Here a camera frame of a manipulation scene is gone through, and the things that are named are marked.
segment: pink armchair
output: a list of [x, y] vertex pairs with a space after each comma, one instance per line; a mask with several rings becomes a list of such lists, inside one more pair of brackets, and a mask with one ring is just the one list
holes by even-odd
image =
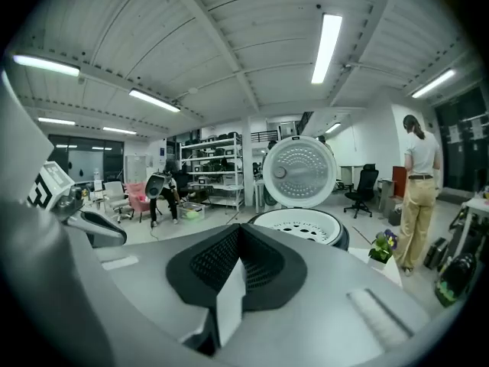
[[145, 202], [146, 193], [144, 192], [144, 183], [127, 183], [125, 188], [129, 194], [129, 205], [132, 208], [132, 216], [134, 212], [140, 213], [139, 222], [143, 218], [143, 212], [150, 210], [150, 203]]

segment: belt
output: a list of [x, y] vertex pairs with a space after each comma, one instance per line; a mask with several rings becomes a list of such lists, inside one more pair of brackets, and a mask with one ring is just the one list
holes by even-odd
[[410, 180], [431, 180], [433, 178], [432, 175], [410, 175], [408, 176]]

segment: potted plant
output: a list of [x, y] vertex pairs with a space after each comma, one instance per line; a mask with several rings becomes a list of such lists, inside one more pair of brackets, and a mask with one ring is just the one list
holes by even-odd
[[372, 248], [368, 252], [369, 265], [375, 268], [383, 269], [389, 258], [392, 257], [394, 249], [397, 247], [397, 236], [386, 229], [375, 236]]

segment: white chair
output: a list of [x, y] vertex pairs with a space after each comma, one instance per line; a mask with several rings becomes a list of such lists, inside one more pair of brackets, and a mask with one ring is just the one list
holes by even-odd
[[122, 213], [122, 208], [129, 207], [129, 198], [122, 189], [122, 183], [120, 181], [105, 182], [105, 195], [108, 198], [108, 205], [117, 212], [112, 215], [113, 218], [117, 218], [117, 223], [121, 222], [122, 217], [131, 218], [130, 213]]

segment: round white device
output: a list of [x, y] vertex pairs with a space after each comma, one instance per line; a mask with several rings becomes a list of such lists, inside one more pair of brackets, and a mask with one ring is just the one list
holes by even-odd
[[288, 208], [262, 213], [253, 224], [348, 247], [348, 231], [334, 216], [308, 209], [322, 203], [336, 182], [336, 161], [323, 143], [307, 136], [279, 141], [265, 158], [263, 176], [268, 193]]

